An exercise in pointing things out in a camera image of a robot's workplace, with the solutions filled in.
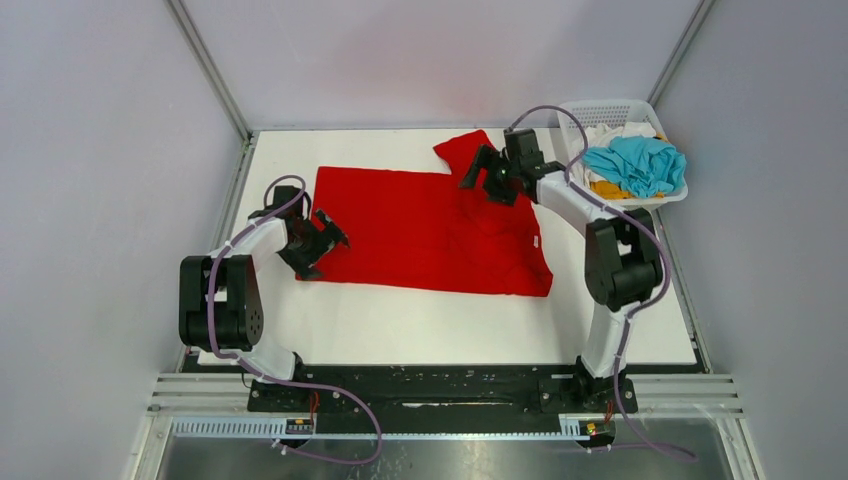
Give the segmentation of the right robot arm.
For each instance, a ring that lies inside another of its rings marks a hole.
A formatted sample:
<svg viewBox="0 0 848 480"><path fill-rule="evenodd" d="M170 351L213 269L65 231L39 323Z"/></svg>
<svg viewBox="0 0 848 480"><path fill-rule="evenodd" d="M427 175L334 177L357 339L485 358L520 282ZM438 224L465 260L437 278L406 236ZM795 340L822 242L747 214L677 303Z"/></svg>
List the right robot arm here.
<svg viewBox="0 0 848 480"><path fill-rule="evenodd" d="M525 196L565 220L585 242L584 279L594 301L590 332L576 361L575 402L597 412L623 380L625 352L636 313L669 288L666 259L653 216L620 210L579 186L560 162L548 162L531 129L507 130L505 146L477 148L460 186L482 186L489 200L512 206Z"/></svg>

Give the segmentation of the left aluminium corner post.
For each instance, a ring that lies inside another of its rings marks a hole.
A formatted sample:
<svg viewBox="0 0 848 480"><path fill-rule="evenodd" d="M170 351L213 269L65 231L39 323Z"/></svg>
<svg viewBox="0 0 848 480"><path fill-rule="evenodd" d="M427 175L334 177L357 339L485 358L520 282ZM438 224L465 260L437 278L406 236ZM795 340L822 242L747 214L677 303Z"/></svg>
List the left aluminium corner post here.
<svg viewBox="0 0 848 480"><path fill-rule="evenodd" d="M249 143L252 130L232 95L224 76L204 41L188 5L183 0L165 0L165 6L172 15L190 52L198 63L213 95L220 104L229 123L243 143Z"/></svg>

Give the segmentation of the right aluminium corner post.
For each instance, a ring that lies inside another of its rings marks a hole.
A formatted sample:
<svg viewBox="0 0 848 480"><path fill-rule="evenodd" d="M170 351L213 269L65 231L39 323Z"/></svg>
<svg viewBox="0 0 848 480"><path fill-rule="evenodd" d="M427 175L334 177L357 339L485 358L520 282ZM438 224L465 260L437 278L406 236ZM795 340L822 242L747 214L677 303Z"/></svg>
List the right aluminium corner post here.
<svg viewBox="0 0 848 480"><path fill-rule="evenodd" d="M656 108L660 103L666 88L674 78L678 67L683 62L716 3L716 0L699 0L697 2L696 8L687 21L683 32L680 34L671 54L660 72L660 75L648 95L647 102L652 107Z"/></svg>

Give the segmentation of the aluminium frame rail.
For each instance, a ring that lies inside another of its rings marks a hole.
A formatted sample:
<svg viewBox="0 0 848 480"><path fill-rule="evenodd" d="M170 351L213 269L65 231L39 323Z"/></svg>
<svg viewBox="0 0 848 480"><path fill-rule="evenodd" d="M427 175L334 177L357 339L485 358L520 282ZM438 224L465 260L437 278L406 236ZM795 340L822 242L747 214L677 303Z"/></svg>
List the aluminium frame rail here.
<svg viewBox="0 0 848 480"><path fill-rule="evenodd" d="M319 367L325 391L166 373L132 479L761 479L732 379L635 374L638 409L559 401L562 367Z"/></svg>

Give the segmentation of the red t-shirt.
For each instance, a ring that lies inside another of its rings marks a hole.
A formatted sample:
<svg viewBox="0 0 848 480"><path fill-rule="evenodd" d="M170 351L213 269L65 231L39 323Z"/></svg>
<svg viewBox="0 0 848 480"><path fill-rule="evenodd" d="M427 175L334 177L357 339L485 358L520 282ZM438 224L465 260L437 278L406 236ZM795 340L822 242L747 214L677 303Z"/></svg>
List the red t-shirt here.
<svg viewBox="0 0 848 480"><path fill-rule="evenodd" d="M352 244L318 262L322 281L547 296L554 276L531 202L505 206L459 186L491 144L474 130L434 145L446 173L319 167L313 206Z"/></svg>

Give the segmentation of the light blue t-shirt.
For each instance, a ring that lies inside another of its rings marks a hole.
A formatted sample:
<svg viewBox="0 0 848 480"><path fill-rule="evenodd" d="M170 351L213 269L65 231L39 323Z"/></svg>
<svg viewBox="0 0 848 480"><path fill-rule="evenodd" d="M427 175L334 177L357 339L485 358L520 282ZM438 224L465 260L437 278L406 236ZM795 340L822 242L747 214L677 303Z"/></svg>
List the light blue t-shirt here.
<svg viewBox="0 0 848 480"><path fill-rule="evenodd" d="M608 147L589 148L582 162L595 174L642 199L676 194L687 186L685 155L658 138L615 138Z"/></svg>

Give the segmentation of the white plastic laundry basket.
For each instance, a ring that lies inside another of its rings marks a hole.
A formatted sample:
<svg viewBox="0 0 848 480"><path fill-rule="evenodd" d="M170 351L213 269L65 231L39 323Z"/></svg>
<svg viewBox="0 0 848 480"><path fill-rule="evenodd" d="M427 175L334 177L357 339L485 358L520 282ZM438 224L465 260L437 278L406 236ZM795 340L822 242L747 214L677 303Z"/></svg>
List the white plastic laundry basket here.
<svg viewBox="0 0 848 480"><path fill-rule="evenodd" d="M620 209L655 210L688 195L685 155L668 141L645 101L569 101L558 113L564 164L585 152L569 176Z"/></svg>

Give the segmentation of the aluminium corner post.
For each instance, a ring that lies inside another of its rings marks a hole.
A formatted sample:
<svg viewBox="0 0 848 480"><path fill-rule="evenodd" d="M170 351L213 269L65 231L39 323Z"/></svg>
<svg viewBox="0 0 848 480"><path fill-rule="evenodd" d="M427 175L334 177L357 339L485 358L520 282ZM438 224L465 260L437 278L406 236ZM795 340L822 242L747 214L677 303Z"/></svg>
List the aluminium corner post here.
<svg viewBox="0 0 848 480"><path fill-rule="evenodd" d="M660 72L660 75L648 95L647 102L652 107L656 108L660 103L666 88L674 78L678 67L683 62L716 3L716 0L699 0L697 2L696 8L687 21L683 32L680 34L671 54Z"/></svg>
<svg viewBox="0 0 848 480"><path fill-rule="evenodd" d="M165 6L172 15L190 52L198 63L213 95L220 104L229 123L243 143L249 143L252 130L232 95L224 76L204 41L188 5L183 0L165 0Z"/></svg>

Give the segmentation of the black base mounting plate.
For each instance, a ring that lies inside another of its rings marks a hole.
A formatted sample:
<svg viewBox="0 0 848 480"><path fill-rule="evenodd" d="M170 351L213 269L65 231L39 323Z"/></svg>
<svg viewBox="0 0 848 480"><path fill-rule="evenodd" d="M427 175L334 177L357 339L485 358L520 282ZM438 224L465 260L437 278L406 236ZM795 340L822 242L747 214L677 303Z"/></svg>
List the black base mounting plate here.
<svg viewBox="0 0 848 480"><path fill-rule="evenodd" d="M247 409L303 414L323 434L547 434L562 414L638 410L635 388L585 388L573 365L300 366L301 387L254 381Z"/></svg>

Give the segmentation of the yellow t-shirt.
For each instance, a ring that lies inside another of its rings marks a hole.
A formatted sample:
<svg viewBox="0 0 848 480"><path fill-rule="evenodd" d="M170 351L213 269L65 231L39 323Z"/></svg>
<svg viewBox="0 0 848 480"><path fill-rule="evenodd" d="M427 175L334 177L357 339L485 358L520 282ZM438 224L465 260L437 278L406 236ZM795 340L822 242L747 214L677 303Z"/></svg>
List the yellow t-shirt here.
<svg viewBox="0 0 848 480"><path fill-rule="evenodd" d="M605 200L642 200L642 197L637 197L627 190L623 190L617 184L601 180L592 181L589 183L590 190Z"/></svg>

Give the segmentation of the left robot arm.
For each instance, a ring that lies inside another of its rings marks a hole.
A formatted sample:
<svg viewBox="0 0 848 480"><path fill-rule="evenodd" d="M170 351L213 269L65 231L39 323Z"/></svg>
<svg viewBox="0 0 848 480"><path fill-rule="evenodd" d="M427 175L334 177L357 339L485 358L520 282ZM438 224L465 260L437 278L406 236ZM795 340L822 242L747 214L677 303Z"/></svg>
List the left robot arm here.
<svg viewBox="0 0 848 480"><path fill-rule="evenodd" d="M316 280L322 275L318 262L350 244L324 211L311 206L304 188L276 186L271 200L249 215L242 232L206 255L184 258L179 268L181 342L274 383L272 398L288 411L307 404L311 387L295 374L300 356L263 334L259 273L268 265L285 264L298 278Z"/></svg>

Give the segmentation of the white t-shirt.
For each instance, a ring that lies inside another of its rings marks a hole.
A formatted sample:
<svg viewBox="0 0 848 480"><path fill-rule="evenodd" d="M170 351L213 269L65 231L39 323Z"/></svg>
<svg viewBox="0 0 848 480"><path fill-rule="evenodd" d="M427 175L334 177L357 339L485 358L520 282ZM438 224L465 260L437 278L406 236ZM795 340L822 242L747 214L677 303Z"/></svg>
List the white t-shirt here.
<svg viewBox="0 0 848 480"><path fill-rule="evenodd" d="M657 130L649 122L625 122L622 126L611 127L601 123L585 130L588 146L608 147L615 138L657 136Z"/></svg>

